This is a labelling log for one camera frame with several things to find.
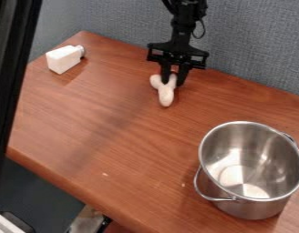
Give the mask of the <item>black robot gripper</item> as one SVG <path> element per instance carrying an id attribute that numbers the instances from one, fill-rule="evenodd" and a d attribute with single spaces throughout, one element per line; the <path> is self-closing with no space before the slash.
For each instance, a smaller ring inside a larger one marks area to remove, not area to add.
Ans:
<path id="1" fill-rule="evenodd" d="M 171 65 L 177 65 L 176 86 L 181 86 L 191 67 L 205 68 L 210 53 L 189 46 L 192 29 L 172 28 L 171 40 L 164 43 L 149 43 L 147 60 L 160 63 L 161 82 L 169 82 Z"/>

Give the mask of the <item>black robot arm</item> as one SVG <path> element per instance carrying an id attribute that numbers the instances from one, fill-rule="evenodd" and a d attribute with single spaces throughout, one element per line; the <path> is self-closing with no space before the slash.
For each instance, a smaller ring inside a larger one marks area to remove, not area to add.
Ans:
<path id="1" fill-rule="evenodd" d="M 205 33 L 196 36 L 193 31 L 196 22 L 205 28 L 203 17 L 207 14 L 207 0 L 161 0 L 169 13 L 171 39 L 164 43 L 149 43 L 147 45 L 147 60 L 160 65 L 161 82 L 169 82 L 171 67 L 177 66 L 176 86 L 181 86 L 192 68 L 204 69 L 210 53 L 189 45 L 191 37 L 200 39 Z"/>

